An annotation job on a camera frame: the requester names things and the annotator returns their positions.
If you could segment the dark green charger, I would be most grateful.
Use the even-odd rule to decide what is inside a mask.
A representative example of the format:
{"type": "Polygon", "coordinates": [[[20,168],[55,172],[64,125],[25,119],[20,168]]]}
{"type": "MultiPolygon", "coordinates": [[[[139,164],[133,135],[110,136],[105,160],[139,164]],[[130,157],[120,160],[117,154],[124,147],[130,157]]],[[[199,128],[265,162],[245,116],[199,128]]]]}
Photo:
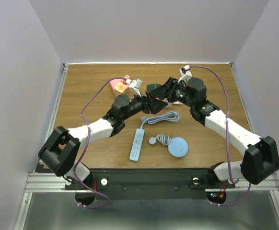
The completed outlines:
{"type": "Polygon", "coordinates": [[[160,88],[160,87],[162,87],[161,84],[157,84],[157,83],[148,84],[148,85],[146,86],[146,91],[147,91],[147,92],[151,92],[151,91],[153,91],[153,90],[155,90],[155,89],[157,89],[157,88],[160,88]]]}

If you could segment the blue power strip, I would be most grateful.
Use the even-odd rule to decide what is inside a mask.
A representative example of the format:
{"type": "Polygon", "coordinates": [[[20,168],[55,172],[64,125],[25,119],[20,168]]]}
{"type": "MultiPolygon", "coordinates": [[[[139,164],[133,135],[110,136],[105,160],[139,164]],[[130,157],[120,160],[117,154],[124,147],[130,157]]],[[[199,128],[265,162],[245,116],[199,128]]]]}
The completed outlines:
{"type": "MultiPolygon", "coordinates": [[[[180,120],[179,113],[174,112],[174,111],[170,111],[170,112],[167,112],[167,113],[165,113],[163,115],[159,115],[159,116],[153,116],[153,117],[144,116],[144,117],[142,117],[141,118],[141,126],[140,126],[140,128],[137,128],[136,132],[135,132],[135,136],[134,136],[134,140],[133,140],[133,143],[132,143],[129,159],[131,161],[138,161],[139,160],[140,151],[141,151],[141,147],[142,147],[143,139],[144,139],[144,134],[145,134],[145,130],[143,128],[145,124],[153,125],[153,124],[156,124],[156,123],[162,122],[162,121],[178,122],[179,120],[180,120]]],[[[171,140],[172,139],[168,135],[158,134],[155,137],[149,138],[149,143],[151,145],[154,145],[157,142],[160,142],[163,146],[168,146],[171,143],[171,140]]]]}

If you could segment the pink triangular socket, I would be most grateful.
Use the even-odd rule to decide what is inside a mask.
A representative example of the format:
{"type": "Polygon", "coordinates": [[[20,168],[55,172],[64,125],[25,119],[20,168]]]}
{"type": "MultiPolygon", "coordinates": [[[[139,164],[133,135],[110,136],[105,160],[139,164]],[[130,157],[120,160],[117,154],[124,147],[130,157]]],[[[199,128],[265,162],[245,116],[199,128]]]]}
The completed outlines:
{"type": "Polygon", "coordinates": [[[124,84],[126,84],[126,82],[123,79],[113,79],[110,81],[110,86],[111,89],[114,91],[114,87],[118,82],[123,82],[124,84]]]}

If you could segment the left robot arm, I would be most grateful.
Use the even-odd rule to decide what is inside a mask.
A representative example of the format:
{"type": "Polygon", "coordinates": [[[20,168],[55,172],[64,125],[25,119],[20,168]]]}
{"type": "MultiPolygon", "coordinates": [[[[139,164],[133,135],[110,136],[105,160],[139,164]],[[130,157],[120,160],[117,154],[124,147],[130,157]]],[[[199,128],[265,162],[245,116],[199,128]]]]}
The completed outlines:
{"type": "Polygon", "coordinates": [[[38,157],[56,176],[70,176],[81,188],[87,189],[92,185],[93,177],[88,167],[76,160],[79,149],[84,147],[86,150],[89,143],[117,135],[125,127],[125,120],[137,113],[157,114],[167,105],[167,102],[151,97],[135,96],[131,100],[127,95],[119,95],[106,115],[97,121],[77,128],[55,128],[38,157]]]}

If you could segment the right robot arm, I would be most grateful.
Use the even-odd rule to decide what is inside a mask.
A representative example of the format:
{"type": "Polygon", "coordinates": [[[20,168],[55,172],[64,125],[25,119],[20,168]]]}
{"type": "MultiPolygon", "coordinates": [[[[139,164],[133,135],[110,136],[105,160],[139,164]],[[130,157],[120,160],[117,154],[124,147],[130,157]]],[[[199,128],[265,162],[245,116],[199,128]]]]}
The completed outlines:
{"type": "Polygon", "coordinates": [[[228,118],[207,100],[206,92],[204,81],[199,78],[191,78],[187,83],[169,78],[163,85],[147,86],[147,93],[153,99],[166,99],[170,103],[178,101],[188,106],[196,121],[224,137],[242,154],[242,161],[212,166],[213,172],[207,174],[207,183],[217,187],[225,180],[246,179],[257,185],[279,170],[276,141],[270,136],[262,138],[228,118]]]}

